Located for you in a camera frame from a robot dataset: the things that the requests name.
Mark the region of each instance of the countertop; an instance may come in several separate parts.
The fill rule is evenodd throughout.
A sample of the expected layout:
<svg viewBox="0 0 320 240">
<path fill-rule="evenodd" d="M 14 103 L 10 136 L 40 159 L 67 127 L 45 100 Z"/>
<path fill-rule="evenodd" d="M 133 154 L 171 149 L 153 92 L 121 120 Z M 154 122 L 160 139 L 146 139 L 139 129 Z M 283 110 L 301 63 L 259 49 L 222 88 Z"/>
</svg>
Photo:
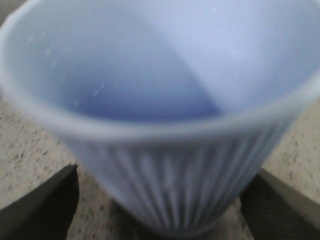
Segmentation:
<svg viewBox="0 0 320 240">
<path fill-rule="evenodd" d="M 320 203 L 320 100 L 297 119 L 264 168 Z M 79 204 L 68 240 L 139 240 L 134 229 L 66 146 L 40 124 L 0 99 L 0 209 L 68 164 L 79 165 Z M 252 240 L 237 199 L 215 227 L 197 240 Z"/>
</svg>

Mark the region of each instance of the light blue cup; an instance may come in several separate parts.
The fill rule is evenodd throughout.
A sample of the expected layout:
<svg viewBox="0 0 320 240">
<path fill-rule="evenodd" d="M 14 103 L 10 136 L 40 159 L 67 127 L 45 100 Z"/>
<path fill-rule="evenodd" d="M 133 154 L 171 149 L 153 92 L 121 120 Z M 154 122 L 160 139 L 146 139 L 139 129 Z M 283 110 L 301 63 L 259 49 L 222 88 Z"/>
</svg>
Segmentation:
<svg viewBox="0 0 320 240">
<path fill-rule="evenodd" d="M 208 230 L 320 94 L 312 0 L 31 0 L 0 83 L 137 220 Z"/>
</svg>

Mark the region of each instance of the dark object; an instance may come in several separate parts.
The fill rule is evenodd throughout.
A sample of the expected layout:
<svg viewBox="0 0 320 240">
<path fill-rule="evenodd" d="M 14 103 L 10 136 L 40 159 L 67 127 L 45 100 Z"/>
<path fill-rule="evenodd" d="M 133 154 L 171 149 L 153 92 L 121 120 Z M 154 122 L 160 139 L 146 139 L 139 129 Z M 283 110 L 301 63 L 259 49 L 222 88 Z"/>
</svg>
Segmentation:
<svg viewBox="0 0 320 240">
<path fill-rule="evenodd" d="M 262 170 L 240 196 L 255 240 L 320 240 L 320 205 Z"/>
<path fill-rule="evenodd" d="M 78 199 L 77 166 L 69 165 L 0 211 L 0 239 L 65 240 Z"/>
</svg>

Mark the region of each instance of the speckled countertop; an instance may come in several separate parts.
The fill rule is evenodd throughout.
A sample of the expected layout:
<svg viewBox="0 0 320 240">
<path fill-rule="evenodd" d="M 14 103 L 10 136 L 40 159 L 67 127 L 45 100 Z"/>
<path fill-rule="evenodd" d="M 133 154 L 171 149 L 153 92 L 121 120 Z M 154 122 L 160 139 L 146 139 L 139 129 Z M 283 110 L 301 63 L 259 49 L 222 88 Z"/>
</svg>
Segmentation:
<svg viewBox="0 0 320 240">
<path fill-rule="evenodd" d="M 320 203 L 320 101 L 290 128 L 264 167 Z M 0 209 L 28 193 L 65 165 L 79 165 L 80 198 L 68 240 L 139 240 L 122 221 L 108 193 L 87 174 L 65 145 L 0 99 Z M 240 201 L 198 240 L 252 240 Z"/>
</svg>

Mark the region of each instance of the cup rim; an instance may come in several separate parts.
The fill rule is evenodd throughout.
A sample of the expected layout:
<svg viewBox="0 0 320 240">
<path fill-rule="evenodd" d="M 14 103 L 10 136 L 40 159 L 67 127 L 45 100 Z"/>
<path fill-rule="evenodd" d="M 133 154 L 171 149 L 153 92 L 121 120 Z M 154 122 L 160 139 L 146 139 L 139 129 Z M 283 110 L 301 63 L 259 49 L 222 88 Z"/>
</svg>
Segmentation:
<svg viewBox="0 0 320 240">
<path fill-rule="evenodd" d="M 11 30 L 24 14 L 42 0 L 30 0 L 11 13 L 0 28 L 0 84 L 10 102 L 60 136 L 109 143 L 150 144 L 158 142 L 198 142 L 212 136 L 237 135 L 265 128 L 292 118 L 320 96 L 320 66 L 315 73 L 291 92 L 265 104 L 218 117 L 175 122 L 130 122 L 94 118 L 39 102 L 24 91 L 4 68 L 3 48 Z M 320 10 L 320 1 L 314 1 Z"/>
</svg>

